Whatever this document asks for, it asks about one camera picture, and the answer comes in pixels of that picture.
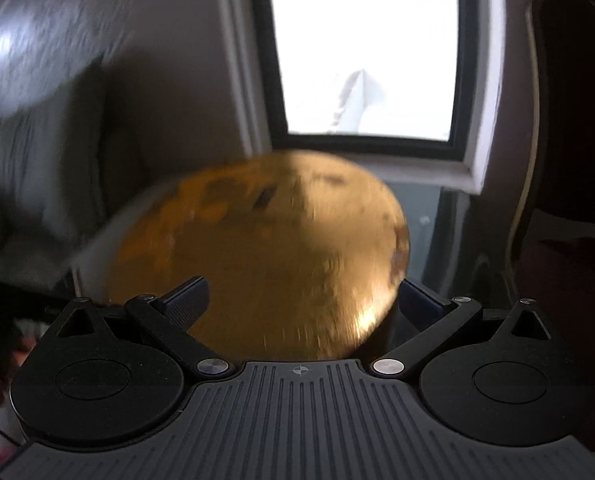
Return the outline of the maroon upholstered chair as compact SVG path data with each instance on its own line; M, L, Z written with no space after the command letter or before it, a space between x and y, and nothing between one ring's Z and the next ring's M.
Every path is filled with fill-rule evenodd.
M595 238L595 0L531 0L526 23L533 130L505 253L511 296L529 246Z

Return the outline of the round gold box lid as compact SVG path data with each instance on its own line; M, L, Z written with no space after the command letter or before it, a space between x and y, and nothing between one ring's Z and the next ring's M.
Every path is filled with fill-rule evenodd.
M200 275L209 307L190 333L225 359L342 359L391 310L409 247L403 208L371 172L276 152L181 180L124 236L106 289L120 303Z

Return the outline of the grey pillow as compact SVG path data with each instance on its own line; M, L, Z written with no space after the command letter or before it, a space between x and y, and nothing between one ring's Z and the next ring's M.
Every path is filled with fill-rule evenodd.
M99 60L0 118L0 282L51 288L147 183Z

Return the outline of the dark window frame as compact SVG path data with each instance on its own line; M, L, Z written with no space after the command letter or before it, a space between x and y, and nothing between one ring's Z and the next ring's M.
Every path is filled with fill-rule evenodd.
M480 0L251 0L274 148L459 160Z

